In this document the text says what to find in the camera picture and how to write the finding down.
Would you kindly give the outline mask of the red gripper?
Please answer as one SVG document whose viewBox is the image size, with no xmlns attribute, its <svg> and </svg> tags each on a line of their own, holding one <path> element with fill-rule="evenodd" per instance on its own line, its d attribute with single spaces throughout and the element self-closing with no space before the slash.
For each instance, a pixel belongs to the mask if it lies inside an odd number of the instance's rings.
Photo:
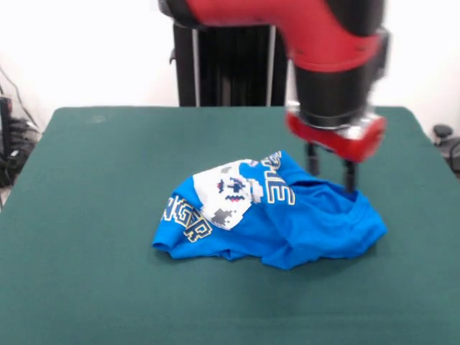
<svg viewBox="0 0 460 345">
<path fill-rule="evenodd" d="M 370 111 L 352 119 L 350 124 L 334 129 L 325 129 L 306 124 L 300 118 L 300 104 L 289 102 L 285 116 L 287 127 L 305 142 L 308 172 L 319 174 L 317 145 L 326 148 L 344 159 L 344 186 L 353 193 L 357 186 L 357 163 L 371 157 L 380 147 L 387 121 L 384 117 Z"/>
</svg>

